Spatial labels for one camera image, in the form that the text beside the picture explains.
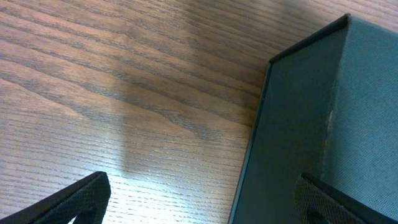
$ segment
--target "wooden table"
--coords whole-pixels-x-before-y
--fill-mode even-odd
[[[398,31],[396,0],[0,9],[0,218],[103,170],[104,223],[226,223],[267,61],[346,12]]]

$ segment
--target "box side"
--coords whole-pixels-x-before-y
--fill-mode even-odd
[[[248,162],[249,162],[249,158],[250,158],[250,154],[251,154],[252,144],[253,144],[253,141],[254,141],[254,137],[256,135],[256,131],[257,131],[257,126],[258,126],[258,122],[259,122],[259,119],[260,119],[261,110],[262,110],[262,107],[263,107],[263,104],[264,104],[264,97],[265,97],[266,92],[267,92],[267,86],[268,86],[268,82],[269,82],[269,77],[271,75],[271,70],[272,70],[272,63],[269,62],[268,67],[267,67],[266,77],[264,79],[264,84],[262,86],[261,94],[260,94],[260,97],[259,97],[259,102],[257,104],[256,115],[254,117],[254,122],[253,122],[252,130],[251,130],[251,133],[250,133],[248,146],[246,148],[246,153],[244,155],[244,160],[243,160],[243,165],[242,165],[242,169],[241,169],[241,174],[239,176],[238,186],[236,187],[236,192],[235,192],[235,197],[234,197],[232,208],[231,208],[231,213],[229,214],[228,224],[232,224],[233,223],[234,216],[235,216],[235,213],[236,213],[236,207],[238,206],[239,196],[241,195],[241,191],[242,191],[244,175],[246,173],[246,169],[248,168]]]
[[[328,28],[326,32],[334,32],[318,35],[322,41],[312,40],[310,45],[271,60],[262,107],[256,116],[257,128],[249,143],[229,223],[294,223],[292,195],[296,179],[312,165],[316,166],[315,174],[320,175],[321,165],[316,162],[322,160],[329,103],[346,34],[344,26],[335,25],[339,29]],[[327,66],[322,61],[312,64],[309,57],[332,62]],[[295,100],[297,97],[303,105]],[[322,102],[311,102],[312,98]],[[309,109],[311,105],[318,107],[315,114]],[[312,153],[313,164],[306,166],[304,157],[295,161],[305,153]]]
[[[398,220],[398,35],[351,18],[322,180]]]

